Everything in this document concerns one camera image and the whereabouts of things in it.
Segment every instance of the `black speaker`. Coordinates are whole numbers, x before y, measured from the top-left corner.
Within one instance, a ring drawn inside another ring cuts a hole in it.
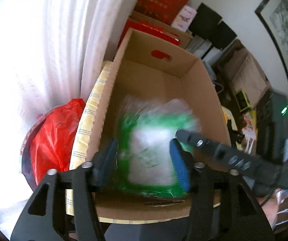
[[[208,39],[215,48],[223,50],[235,38],[236,33],[230,27],[228,27],[225,22],[222,21],[210,34]]]
[[[188,29],[193,33],[193,36],[197,35],[207,40],[222,17],[204,3],[201,3],[196,11],[197,14]]]

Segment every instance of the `sheer curtain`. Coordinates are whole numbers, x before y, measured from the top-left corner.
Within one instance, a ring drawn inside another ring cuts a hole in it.
[[[31,195],[18,173],[24,136],[40,114],[88,98],[135,2],[0,0],[0,229],[7,237]]]

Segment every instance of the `brown sofa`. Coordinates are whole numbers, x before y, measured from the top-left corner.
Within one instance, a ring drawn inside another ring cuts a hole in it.
[[[253,108],[271,87],[260,64],[238,39],[213,68],[220,73],[224,87],[231,90],[231,96],[244,89]]]

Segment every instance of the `wall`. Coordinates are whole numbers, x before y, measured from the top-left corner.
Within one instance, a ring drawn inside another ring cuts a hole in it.
[[[262,0],[190,0],[193,8],[205,3],[235,31],[263,68],[272,87],[288,95],[288,81],[276,47],[254,13]]]

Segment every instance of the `transparent plastic bag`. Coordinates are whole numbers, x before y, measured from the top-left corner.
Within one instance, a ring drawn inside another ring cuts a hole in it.
[[[125,99],[118,118],[118,189],[145,196],[179,198],[181,188],[169,153],[178,129],[199,132],[198,120],[182,100],[166,104]],[[192,147],[182,145],[192,152]]]

